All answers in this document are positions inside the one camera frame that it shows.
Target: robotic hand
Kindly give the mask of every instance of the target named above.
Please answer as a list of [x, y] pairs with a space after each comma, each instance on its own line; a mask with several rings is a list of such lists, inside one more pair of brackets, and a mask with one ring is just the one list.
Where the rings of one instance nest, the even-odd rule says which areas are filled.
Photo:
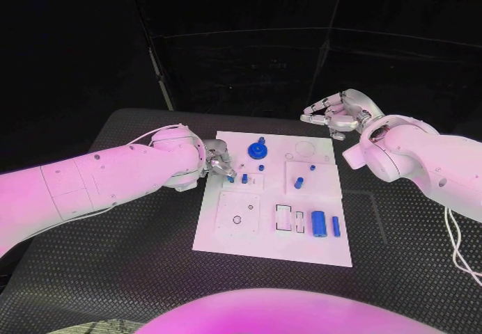
[[[134, 144], [152, 133], [149, 146]], [[209, 172], [237, 176], [227, 143], [202, 142], [188, 127], [172, 125], [126, 146], [0, 175], [0, 257], [49, 228], [104, 213], [163, 185], [195, 188]]]
[[[325, 109], [325, 115], [313, 114]], [[387, 116], [355, 89], [305, 109], [303, 122], [329, 126], [334, 139], [357, 130], [359, 143], [344, 152], [354, 169], [367, 165], [387, 182], [409, 178], [424, 195], [482, 222], [482, 143], [437, 130], [410, 117]]]

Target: cable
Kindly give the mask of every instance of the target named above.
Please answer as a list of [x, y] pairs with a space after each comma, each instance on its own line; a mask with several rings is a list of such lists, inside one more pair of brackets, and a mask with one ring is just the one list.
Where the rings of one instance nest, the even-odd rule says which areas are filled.
[[[448, 218], [448, 213], [450, 213], [450, 219], [452, 219], [452, 223], [455, 224], [455, 228], [458, 229], [458, 243], [455, 242], [455, 236], [452, 235], [452, 230], [450, 230], [450, 225], [449, 225], [449, 218]], [[452, 214], [452, 210], [446, 207], [445, 208], [445, 225], [448, 226], [448, 232], [449, 232], [449, 237], [450, 237], [450, 242], [452, 242], [452, 246], [455, 248], [455, 252], [452, 254], [452, 260], [455, 262], [455, 266], [459, 268], [459, 270], [465, 271], [466, 273], [471, 274], [471, 276], [473, 277], [475, 281], [478, 282], [478, 285], [482, 286], [482, 282], [478, 278], [478, 276], [482, 276], [482, 273], [478, 273], [472, 270], [468, 262], [465, 261], [465, 258], [459, 252], [459, 247], [461, 247], [461, 242], [462, 242], [462, 233], [461, 233], [461, 228], [459, 228], [459, 224], [458, 221], [455, 220], [455, 215]], [[458, 257], [465, 265], [465, 268], [458, 264]]]
[[45, 231], [48, 231], [49, 229], [52, 228], [56, 228], [59, 225], [62, 225], [64, 223], [69, 223], [72, 221], [78, 221], [80, 219], [84, 219], [84, 218], [91, 218], [94, 216], [97, 216], [98, 214], [103, 214], [105, 213], [107, 211], [113, 210], [113, 208], [116, 207], [108, 207], [107, 209], [101, 210], [101, 211], [97, 211], [95, 213], [93, 214], [88, 214], [88, 215], [84, 215], [84, 216], [80, 216], [80, 217], [75, 217], [72, 219], [68, 219], [67, 221], [62, 221], [56, 224], [54, 224], [52, 226], [49, 226], [48, 228], [45, 228], [43, 230], [39, 230], [36, 233], [30, 234], [22, 241], [25, 241], [26, 239], [30, 239], [32, 237], [35, 237], [38, 234], [43, 233]]
[[127, 143], [129, 144], [134, 144], [144, 136], [153, 134], [155, 132], [160, 131], [160, 130], [165, 130], [170, 127], [185, 127], [182, 124], [179, 125], [168, 125], [166, 127], [160, 127], [159, 129], [155, 129], [153, 131], [149, 131], [146, 134], [143, 134], [140, 137], [137, 137], [131, 142]]

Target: textured mat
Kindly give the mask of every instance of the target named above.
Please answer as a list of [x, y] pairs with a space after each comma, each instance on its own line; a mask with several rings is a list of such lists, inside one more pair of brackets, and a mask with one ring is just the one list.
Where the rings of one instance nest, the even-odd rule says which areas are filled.
[[[217, 130], [326, 137], [295, 120], [120, 110], [91, 150], [126, 144], [182, 122], [201, 138]], [[205, 180], [183, 193], [160, 189], [108, 213], [41, 234], [0, 296], [0, 333], [46, 333], [104, 319], [146, 322], [202, 296], [277, 287], [374, 304], [449, 333], [479, 333], [481, 288], [452, 264], [443, 208], [407, 181], [352, 171], [334, 142], [354, 268], [191, 250]], [[462, 252], [481, 270], [482, 224], [458, 216]]]

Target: white platform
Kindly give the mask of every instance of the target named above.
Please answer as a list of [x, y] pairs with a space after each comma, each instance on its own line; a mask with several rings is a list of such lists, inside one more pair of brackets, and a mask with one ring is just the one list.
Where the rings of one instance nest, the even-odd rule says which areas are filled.
[[[254, 160], [248, 146], [261, 136], [269, 154]], [[240, 132], [218, 132], [217, 138], [228, 144], [238, 176], [234, 183], [220, 175], [208, 178], [194, 250], [352, 267], [332, 139]], [[313, 237], [313, 211], [325, 212], [323, 238]]]

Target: table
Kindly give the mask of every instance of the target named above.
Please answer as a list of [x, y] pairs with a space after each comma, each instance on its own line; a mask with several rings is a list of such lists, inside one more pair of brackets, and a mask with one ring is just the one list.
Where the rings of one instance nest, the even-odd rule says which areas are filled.
[[[91, 151], [124, 145], [182, 122], [201, 138], [217, 131], [328, 137], [295, 120], [146, 109], [117, 111]], [[481, 288], [453, 266], [443, 207], [409, 180], [383, 182], [344, 158], [358, 140], [334, 142], [354, 268], [192, 251], [205, 179], [41, 234], [0, 296], [0, 333], [46, 333], [103, 319], [147, 322], [217, 292], [276, 287], [377, 305], [449, 333], [479, 333]], [[482, 263], [482, 226], [458, 215], [466, 260]]]

